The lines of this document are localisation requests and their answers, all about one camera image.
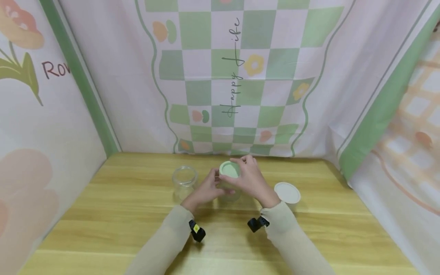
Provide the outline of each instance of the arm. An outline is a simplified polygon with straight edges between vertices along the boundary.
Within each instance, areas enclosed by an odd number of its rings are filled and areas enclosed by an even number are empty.
[[[193,218],[184,207],[174,207],[139,251],[125,275],[164,274],[187,242],[191,233],[189,221]]]
[[[266,228],[268,239],[295,275],[335,274],[284,202],[263,208],[261,215],[270,223]]]
[[[261,215],[270,223],[266,228],[268,239],[279,250],[294,274],[335,274],[329,263],[302,231],[289,207],[266,183],[258,168],[257,160],[247,155],[240,159],[232,158],[231,161],[240,166],[240,176],[230,178],[220,175],[220,178],[237,186],[260,202],[263,206]]]
[[[181,205],[174,207],[158,231],[147,241],[128,267],[125,275],[163,275],[182,251],[191,233],[190,220],[199,205],[232,194],[233,190],[217,189],[218,169],[209,174]]]

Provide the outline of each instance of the glass jar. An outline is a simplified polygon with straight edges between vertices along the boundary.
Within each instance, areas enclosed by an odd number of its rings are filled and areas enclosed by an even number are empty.
[[[197,184],[197,171],[189,166],[181,166],[172,174],[174,184],[174,199],[182,202],[189,194],[194,191]]]

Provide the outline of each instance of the left hand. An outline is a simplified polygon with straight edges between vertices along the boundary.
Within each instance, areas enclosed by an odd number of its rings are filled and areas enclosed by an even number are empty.
[[[220,196],[235,193],[234,190],[219,189],[219,169],[212,168],[200,186],[194,190],[180,205],[194,214],[199,205],[210,202]]]

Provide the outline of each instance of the green border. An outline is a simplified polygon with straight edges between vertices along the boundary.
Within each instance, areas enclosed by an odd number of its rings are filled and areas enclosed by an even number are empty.
[[[112,154],[119,152],[117,140],[113,139],[111,125],[107,124],[103,111],[99,107],[98,100],[93,93],[92,86],[87,79],[87,75],[83,70],[55,4],[52,0],[40,0],[40,4],[52,27],[62,53],[64,54],[64,58],[71,68],[72,75],[81,91],[85,104],[90,112],[90,116],[92,117],[93,123],[95,124],[98,135],[104,146],[106,155],[109,158]]]
[[[301,129],[301,132],[298,134],[298,136],[293,140],[292,144],[290,145],[290,150],[292,151],[292,157],[295,156],[295,149],[293,148],[293,145],[294,145],[294,144],[298,141],[298,139],[304,134],[304,132],[305,132],[307,126],[308,126],[308,111],[307,111],[307,108],[305,107],[305,103],[306,103],[308,97],[313,93],[313,91],[316,89],[316,87],[318,86],[319,82],[321,81],[321,77],[323,76],[323,72],[324,72],[324,69],[325,69],[325,67],[326,67],[327,52],[328,52],[328,50],[329,50],[330,44],[331,44],[331,42],[332,42],[334,36],[336,35],[336,33],[339,31],[339,29],[342,27],[342,25],[343,25],[344,22],[346,21],[348,15],[350,15],[350,12],[352,11],[352,9],[353,9],[353,7],[354,7],[356,1],[357,1],[357,0],[353,0],[352,4],[351,4],[351,6],[350,6],[350,9],[348,10],[348,12],[347,12],[347,14],[345,15],[344,19],[341,21],[341,23],[339,24],[339,26],[335,29],[335,31],[333,32],[332,36],[330,37],[329,42],[327,43],[327,46],[326,46],[326,50],[325,50],[325,52],[324,52],[324,63],[323,63],[323,66],[322,66],[322,68],[321,68],[321,72],[319,73],[318,80],[316,81],[315,85],[314,85],[313,88],[310,90],[310,92],[304,97],[304,101],[303,101],[303,104],[302,104],[302,109],[303,109],[303,111],[304,111],[304,116],[305,116],[304,127]]]
[[[416,26],[429,4],[431,4],[431,1],[426,4],[413,28]],[[339,165],[341,166],[342,174],[347,180],[350,180],[354,172],[359,168],[364,158],[379,141],[380,137],[387,129],[388,124],[394,117],[407,88],[409,79],[417,64],[418,58],[425,49],[425,45],[428,42],[439,17],[440,6],[436,8],[414,39],[411,46],[403,55],[402,59],[397,64],[397,67],[394,69],[384,87],[374,100],[365,115],[365,118],[360,123],[349,144],[341,153]]]
[[[153,36],[148,31],[147,26],[145,26],[145,23],[144,23],[144,21],[142,19],[142,14],[140,13],[140,8],[139,8],[138,0],[135,0],[135,5],[136,5],[137,14],[138,14],[138,17],[139,17],[139,21],[140,21],[140,23],[142,25],[142,28],[145,31],[145,33],[148,35],[148,38],[151,40],[151,43],[153,45],[153,51],[154,52],[153,52],[153,59],[151,60],[151,75],[153,77],[154,84],[156,85],[156,89],[159,91],[159,93],[161,94],[161,96],[164,98],[164,101],[165,101],[165,122],[166,122],[166,125],[168,126],[168,129],[176,137],[176,142],[174,143],[174,145],[172,147],[172,152],[175,154],[176,153],[176,145],[177,145],[177,143],[179,141],[179,138],[177,137],[176,133],[169,126],[168,118],[167,118],[167,115],[166,115],[168,113],[168,108],[169,108],[168,100],[166,99],[165,95],[162,93],[161,89],[159,88],[158,81],[156,80],[156,73],[154,72],[154,63],[156,63],[156,59],[158,57],[158,49],[156,47],[156,43],[154,42]]]

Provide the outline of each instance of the green checkered pattern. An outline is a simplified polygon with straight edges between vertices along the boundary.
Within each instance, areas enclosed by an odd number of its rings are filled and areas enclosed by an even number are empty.
[[[290,152],[344,2],[145,0],[177,150]]]

